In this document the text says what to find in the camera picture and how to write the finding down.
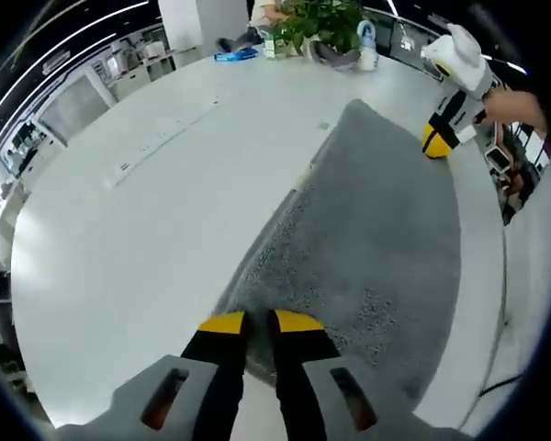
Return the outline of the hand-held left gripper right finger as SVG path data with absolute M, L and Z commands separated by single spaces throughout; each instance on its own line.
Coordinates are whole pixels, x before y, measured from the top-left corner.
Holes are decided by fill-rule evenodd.
M 290 440 L 461 440 L 416 416 L 408 397 L 355 356 L 343 356 L 316 319 L 271 310 L 275 390 Z

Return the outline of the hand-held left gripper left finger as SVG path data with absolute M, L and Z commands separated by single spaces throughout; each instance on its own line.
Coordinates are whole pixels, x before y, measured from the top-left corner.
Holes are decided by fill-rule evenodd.
M 57 430 L 60 440 L 228 440 L 243 392 L 248 314 L 215 315 L 180 356 L 118 387 L 108 410 Z

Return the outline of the person's right hand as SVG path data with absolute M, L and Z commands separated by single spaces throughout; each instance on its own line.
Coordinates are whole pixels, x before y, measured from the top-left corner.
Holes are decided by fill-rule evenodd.
M 492 88 L 483 98 L 486 117 L 502 124 L 520 122 L 548 132 L 545 114 L 535 95 L 505 88 Z

